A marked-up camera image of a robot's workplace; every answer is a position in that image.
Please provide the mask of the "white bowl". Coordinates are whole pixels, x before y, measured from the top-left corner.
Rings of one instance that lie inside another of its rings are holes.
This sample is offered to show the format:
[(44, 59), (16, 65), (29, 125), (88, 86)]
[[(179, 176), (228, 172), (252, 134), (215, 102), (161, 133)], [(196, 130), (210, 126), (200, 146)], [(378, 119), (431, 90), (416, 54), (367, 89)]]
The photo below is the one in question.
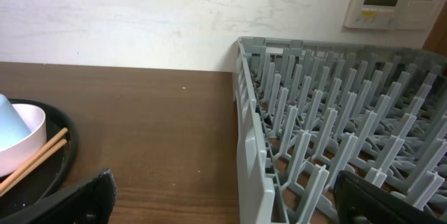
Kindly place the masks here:
[(36, 105), (13, 103), (12, 106), (31, 131), (15, 143), (1, 147), (1, 177), (17, 170), (47, 142), (46, 113)]

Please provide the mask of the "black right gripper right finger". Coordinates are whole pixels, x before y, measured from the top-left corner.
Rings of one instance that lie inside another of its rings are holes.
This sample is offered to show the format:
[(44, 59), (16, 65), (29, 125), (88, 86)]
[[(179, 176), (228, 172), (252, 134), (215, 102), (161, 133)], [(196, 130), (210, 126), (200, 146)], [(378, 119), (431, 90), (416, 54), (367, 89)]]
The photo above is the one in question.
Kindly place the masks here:
[(332, 194), (341, 224), (443, 223), (346, 170), (337, 175)]

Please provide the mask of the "light blue cup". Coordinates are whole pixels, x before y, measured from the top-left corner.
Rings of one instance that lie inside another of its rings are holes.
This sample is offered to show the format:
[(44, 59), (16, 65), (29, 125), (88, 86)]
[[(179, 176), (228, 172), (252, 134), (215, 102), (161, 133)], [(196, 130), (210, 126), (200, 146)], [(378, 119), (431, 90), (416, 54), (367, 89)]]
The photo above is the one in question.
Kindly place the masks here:
[(1, 150), (17, 144), (30, 133), (10, 101), (1, 94)]

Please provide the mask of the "grey dishwasher rack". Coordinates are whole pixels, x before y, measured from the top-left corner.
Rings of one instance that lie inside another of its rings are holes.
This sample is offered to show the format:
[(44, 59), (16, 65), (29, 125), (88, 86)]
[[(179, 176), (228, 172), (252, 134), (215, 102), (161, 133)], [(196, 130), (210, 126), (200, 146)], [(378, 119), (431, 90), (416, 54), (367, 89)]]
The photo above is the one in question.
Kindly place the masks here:
[(405, 47), (237, 40), (242, 223), (336, 223), (352, 172), (446, 220), (446, 58)]

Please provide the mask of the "white wall control panel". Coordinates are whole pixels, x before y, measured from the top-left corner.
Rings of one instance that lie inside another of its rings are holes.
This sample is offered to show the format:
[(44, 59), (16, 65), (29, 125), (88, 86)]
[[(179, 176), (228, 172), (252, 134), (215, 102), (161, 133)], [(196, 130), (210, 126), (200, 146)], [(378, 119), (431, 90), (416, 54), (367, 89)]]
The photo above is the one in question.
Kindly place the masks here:
[(350, 0), (344, 26), (350, 29), (421, 30), (435, 22), (445, 0)]

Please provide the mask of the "wooden chopstick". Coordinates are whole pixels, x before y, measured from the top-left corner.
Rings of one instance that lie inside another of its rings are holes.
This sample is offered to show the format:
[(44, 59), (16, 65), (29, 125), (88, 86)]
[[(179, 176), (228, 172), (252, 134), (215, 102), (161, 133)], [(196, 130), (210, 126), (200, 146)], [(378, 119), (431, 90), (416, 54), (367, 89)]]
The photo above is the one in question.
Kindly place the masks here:
[(62, 148), (67, 143), (67, 140), (62, 139), (46, 151), (37, 161), (33, 162), (29, 168), (27, 168), (18, 178), (16, 178), (6, 189), (1, 191), (1, 196), (10, 191), (16, 184), (21, 182), (28, 174), (33, 172), (38, 166), (44, 163), (49, 157), (51, 157), (56, 151)]
[(37, 161), (46, 151), (53, 147), (56, 143), (63, 139), (63, 136), (67, 134), (68, 129), (62, 128), (56, 135), (54, 135), (49, 142), (47, 142), (42, 148), (40, 148), (33, 156), (25, 161), (16, 171), (9, 175), (1, 183), (1, 191), (6, 189), (16, 178), (18, 178), (31, 164)]

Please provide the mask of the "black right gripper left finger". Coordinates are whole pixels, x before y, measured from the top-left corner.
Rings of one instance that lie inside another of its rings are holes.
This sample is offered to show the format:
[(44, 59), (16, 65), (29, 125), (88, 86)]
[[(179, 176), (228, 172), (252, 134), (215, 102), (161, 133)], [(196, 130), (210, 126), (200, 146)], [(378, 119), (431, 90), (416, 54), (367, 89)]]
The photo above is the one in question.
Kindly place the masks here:
[(108, 224), (117, 186), (109, 168), (1, 219), (1, 224)]

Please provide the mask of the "round black tray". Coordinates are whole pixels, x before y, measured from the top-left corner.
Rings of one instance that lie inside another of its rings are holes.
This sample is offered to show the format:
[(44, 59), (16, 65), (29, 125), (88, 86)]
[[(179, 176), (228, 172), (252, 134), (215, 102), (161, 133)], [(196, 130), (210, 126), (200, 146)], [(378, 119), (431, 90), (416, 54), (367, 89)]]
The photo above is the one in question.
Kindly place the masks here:
[(71, 118), (59, 108), (35, 100), (11, 98), (13, 105), (19, 103), (36, 105), (47, 116), (46, 131), (49, 140), (62, 128), (68, 132), (64, 139), (67, 143), (56, 151), (33, 172), (1, 196), (1, 217), (5, 218), (37, 201), (55, 193), (70, 172), (78, 152), (78, 131)]

